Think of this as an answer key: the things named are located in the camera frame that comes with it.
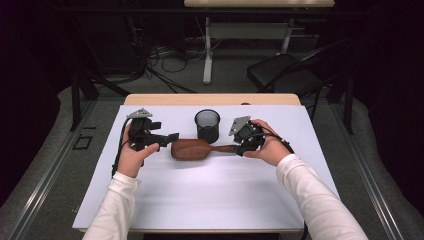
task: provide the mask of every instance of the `person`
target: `person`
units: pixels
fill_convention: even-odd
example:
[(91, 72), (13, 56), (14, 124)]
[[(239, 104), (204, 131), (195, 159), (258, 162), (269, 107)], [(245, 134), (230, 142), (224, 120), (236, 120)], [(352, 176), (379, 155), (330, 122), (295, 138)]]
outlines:
[[(252, 120), (264, 132), (278, 134), (263, 120)], [(136, 179), (143, 161), (153, 154), (158, 144), (136, 152), (128, 143), (128, 129), (124, 131), (118, 169), (109, 185), (105, 199), (91, 222), (84, 239), (126, 239), (135, 207)], [(273, 136), (266, 136), (264, 145), (256, 151), (246, 151), (244, 157), (262, 159), (275, 166), (279, 181), (296, 200), (312, 239), (368, 239), (350, 211), (319, 179), (310, 165), (281, 144)]]

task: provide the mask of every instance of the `person's right arm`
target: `person's right arm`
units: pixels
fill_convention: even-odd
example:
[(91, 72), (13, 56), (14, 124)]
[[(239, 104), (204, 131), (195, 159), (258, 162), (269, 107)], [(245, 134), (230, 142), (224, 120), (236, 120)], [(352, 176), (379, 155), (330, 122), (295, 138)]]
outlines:
[[(262, 120), (252, 120), (252, 123), (259, 124), (264, 132), (277, 135)], [(312, 239), (368, 239), (353, 215), (312, 167), (290, 154), (277, 138), (267, 136), (260, 150), (245, 152), (244, 156), (259, 158), (277, 167), (277, 177), (295, 199)]]

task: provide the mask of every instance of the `person's left hand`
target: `person's left hand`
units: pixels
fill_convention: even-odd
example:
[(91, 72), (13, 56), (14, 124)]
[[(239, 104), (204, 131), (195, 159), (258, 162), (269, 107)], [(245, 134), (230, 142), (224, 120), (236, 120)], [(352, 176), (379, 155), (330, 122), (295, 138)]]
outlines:
[(131, 148), (131, 143), (128, 141), (128, 131), (130, 125), (125, 127), (124, 136), (122, 137), (121, 156), (119, 156), (118, 172), (128, 177), (135, 178), (138, 175), (138, 171), (142, 166), (144, 159), (156, 152), (159, 148), (159, 144), (154, 143), (147, 146), (145, 149), (135, 151)]

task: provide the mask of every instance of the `white long-sleeve shirt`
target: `white long-sleeve shirt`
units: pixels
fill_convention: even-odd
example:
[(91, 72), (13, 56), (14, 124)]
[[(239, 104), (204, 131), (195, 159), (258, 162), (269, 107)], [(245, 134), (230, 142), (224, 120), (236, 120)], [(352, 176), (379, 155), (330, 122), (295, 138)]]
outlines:
[[(298, 156), (282, 159), (277, 177), (296, 200), (312, 239), (368, 239), (340, 199)], [(139, 185), (139, 180), (116, 172), (84, 239), (126, 239)]]

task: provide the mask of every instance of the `wooden hairbrush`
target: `wooden hairbrush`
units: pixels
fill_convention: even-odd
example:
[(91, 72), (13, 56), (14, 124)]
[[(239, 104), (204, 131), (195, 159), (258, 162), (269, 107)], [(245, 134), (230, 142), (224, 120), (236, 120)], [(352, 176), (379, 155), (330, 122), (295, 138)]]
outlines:
[(199, 161), (212, 151), (236, 153), (236, 145), (211, 146), (204, 139), (178, 139), (172, 142), (171, 156), (181, 161)]

